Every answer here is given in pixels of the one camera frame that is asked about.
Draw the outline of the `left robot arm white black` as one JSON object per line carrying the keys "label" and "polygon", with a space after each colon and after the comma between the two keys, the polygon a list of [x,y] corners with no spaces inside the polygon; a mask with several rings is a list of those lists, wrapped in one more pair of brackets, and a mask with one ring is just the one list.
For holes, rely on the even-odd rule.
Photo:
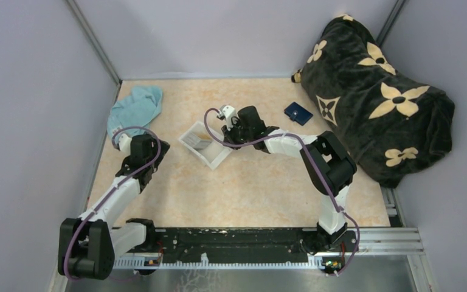
{"label": "left robot arm white black", "polygon": [[148,133],[130,140],[111,186],[77,218],[60,225],[58,273],[68,279],[106,279],[116,258],[131,251],[158,251],[160,243],[152,220],[131,218],[118,228],[113,224],[151,181],[170,144]]}

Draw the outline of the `navy blue card holder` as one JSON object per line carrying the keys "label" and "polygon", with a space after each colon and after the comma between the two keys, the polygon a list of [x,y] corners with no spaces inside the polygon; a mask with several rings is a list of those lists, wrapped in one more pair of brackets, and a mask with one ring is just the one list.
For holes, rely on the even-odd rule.
{"label": "navy blue card holder", "polygon": [[297,102],[292,102],[284,109],[284,114],[293,122],[304,126],[312,117],[313,114],[299,105]]}

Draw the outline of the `aluminium frame rail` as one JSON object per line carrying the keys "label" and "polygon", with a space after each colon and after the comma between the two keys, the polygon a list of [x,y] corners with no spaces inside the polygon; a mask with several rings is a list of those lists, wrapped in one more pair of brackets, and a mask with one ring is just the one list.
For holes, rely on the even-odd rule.
{"label": "aluminium frame rail", "polygon": [[309,257],[306,263],[286,264],[211,264],[207,259],[198,263],[162,263],[161,257],[154,254],[127,253],[116,258],[112,271],[130,269],[138,271],[163,269],[317,269],[333,272],[351,262],[352,256],[409,256],[423,252],[420,235],[413,228],[361,228],[355,231],[355,250],[345,255],[342,252],[318,252]]}

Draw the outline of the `light blue towel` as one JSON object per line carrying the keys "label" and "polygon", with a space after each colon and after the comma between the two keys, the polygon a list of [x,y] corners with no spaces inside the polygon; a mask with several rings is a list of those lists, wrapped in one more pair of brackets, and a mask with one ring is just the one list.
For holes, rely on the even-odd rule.
{"label": "light blue towel", "polygon": [[163,92],[158,86],[134,86],[130,95],[118,100],[111,108],[107,121],[110,138],[122,128],[148,128],[162,111]]}

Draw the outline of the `stack of grey cards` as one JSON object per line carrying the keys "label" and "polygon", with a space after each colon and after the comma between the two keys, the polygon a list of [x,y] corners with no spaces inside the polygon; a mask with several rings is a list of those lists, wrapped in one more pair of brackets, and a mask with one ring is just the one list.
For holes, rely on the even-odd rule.
{"label": "stack of grey cards", "polygon": [[207,133],[189,132],[182,139],[189,147],[195,150],[202,150],[207,148],[211,143],[212,139]]}

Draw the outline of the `black floral blanket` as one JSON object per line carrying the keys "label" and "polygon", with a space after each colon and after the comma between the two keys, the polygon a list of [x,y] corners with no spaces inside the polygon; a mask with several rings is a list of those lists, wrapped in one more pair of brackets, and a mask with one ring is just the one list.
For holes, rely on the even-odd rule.
{"label": "black floral blanket", "polygon": [[326,25],[291,80],[355,163],[384,187],[397,187],[452,150],[455,103],[443,90],[397,71],[370,31],[349,15]]}

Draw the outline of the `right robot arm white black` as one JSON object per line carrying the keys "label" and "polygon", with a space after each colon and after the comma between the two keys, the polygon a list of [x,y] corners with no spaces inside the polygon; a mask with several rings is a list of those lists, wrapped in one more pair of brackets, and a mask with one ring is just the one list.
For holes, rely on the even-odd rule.
{"label": "right robot arm white black", "polygon": [[347,229],[346,197],[357,172],[355,162],[337,137],[330,131],[315,136],[269,127],[254,106],[237,111],[223,105],[216,112],[217,118],[225,122],[221,128],[224,145],[236,150],[252,146],[267,154],[302,159],[313,186],[322,194],[317,222],[319,245],[326,251],[335,250]]}

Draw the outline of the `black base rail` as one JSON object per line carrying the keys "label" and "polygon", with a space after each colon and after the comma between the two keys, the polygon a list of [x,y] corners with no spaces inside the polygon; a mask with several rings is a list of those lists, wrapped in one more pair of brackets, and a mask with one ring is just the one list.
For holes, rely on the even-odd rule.
{"label": "black base rail", "polygon": [[356,233],[346,230],[335,240],[313,228],[157,228],[148,241],[128,251],[147,253],[162,263],[286,264],[306,263],[318,252],[355,250]]}

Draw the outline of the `white plastic card tray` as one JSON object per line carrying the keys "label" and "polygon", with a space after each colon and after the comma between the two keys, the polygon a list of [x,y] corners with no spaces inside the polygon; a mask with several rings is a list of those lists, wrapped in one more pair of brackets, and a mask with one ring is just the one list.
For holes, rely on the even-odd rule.
{"label": "white plastic card tray", "polygon": [[211,170],[215,170],[233,152],[214,140],[204,122],[196,121],[178,141]]}

